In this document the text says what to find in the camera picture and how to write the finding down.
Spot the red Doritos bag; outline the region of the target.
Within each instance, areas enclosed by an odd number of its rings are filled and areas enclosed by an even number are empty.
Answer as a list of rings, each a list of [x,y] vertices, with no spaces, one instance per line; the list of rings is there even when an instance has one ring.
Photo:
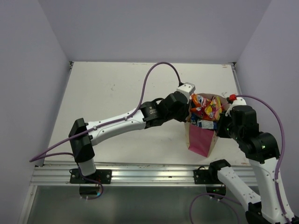
[[[211,100],[199,94],[191,95],[191,113],[200,119],[212,121],[214,119],[213,110],[209,109]]]

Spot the blue Kettle chips bag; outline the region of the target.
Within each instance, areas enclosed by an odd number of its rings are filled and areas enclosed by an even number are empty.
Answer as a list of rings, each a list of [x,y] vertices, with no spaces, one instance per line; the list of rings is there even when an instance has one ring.
[[[217,129],[217,123],[215,121],[203,120],[193,113],[191,114],[190,123],[192,125],[195,125],[203,129],[209,129],[209,130]]]

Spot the pink paper bag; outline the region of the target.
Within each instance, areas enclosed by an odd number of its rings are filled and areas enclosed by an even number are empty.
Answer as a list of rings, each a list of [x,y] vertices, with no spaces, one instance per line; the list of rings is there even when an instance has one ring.
[[[213,94],[205,94],[205,93],[200,93],[199,95],[202,95],[203,97],[206,97],[208,99],[212,99],[213,96],[218,96],[218,95],[213,95]],[[228,109],[228,102],[224,97],[221,97],[221,103],[223,105],[223,111],[224,112],[226,109]],[[218,139],[216,136],[216,130],[209,130],[209,129],[203,129],[200,127],[197,127],[195,125],[192,125],[190,123],[190,118],[191,118],[191,97],[190,97],[190,106],[189,106],[189,116],[186,119],[185,123],[185,140],[186,140],[186,145],[188,150],[199,154],[204,157],[208,157],[213,150],[215,143]]]

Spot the Fox's candy bag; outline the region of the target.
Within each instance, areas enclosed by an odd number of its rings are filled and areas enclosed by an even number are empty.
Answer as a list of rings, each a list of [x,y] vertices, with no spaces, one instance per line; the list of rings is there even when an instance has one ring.
[[[223,105],[219,96],[213,96],[204,109],[204,120],[218,121],[223,111]]]

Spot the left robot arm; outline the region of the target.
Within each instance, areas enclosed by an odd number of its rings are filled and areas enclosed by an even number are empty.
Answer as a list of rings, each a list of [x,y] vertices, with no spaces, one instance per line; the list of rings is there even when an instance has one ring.
[[[83,118],[75,120],[68,137],[78,166],[76,176],[85,183],[100,184],[102,178],[94,164],[93,146],[127,132],[161,126],[173,119],[186,122],[190,96],[191,93],[175,91],[166,98],[144,102],[133,111],[111,119],[89,123]]]

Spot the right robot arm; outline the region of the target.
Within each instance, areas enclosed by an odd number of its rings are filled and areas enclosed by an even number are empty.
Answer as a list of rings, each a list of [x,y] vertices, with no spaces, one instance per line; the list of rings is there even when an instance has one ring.
[[[273,135],[259,130],[256,111],[237,105],[220,114],[216,135],[234,139],[253,168],[259,192],[256,193],[225,160],[211,162],[208,169],[195,169],[195,184],[224,184],[245,210],[249,224],[297,224],[286,199],[277,169],[281,153]]]

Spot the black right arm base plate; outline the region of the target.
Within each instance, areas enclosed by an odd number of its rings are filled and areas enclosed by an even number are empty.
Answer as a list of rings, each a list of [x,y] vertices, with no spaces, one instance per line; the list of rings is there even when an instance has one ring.
[[[193,179],[195,184],[210,184],[211,176],[208,168],[200,166],[193,170]]]

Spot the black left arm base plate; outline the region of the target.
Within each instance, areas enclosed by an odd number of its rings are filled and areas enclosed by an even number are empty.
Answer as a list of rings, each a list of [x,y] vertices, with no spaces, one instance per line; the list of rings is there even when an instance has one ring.
[[[97,169],[94,174],[87,177],[82,177],[77,168],[70,169],[70,183],[71,184],[92,184],[100,182],[101,184],[110,184],[112,179],[112,170]]]

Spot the aluminium mounting rail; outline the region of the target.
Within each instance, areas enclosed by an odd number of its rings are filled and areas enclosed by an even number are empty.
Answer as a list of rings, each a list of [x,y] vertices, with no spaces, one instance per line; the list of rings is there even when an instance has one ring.
[[[70,169],[77,165],[72,162],[49,162],[35,167],[30,185],[69,186]],[[110,186],[172,186],[192,187],[195,185],[193,170],[199,165],[159,164],[109,164],[96,163],[97,169],[112,171]]]

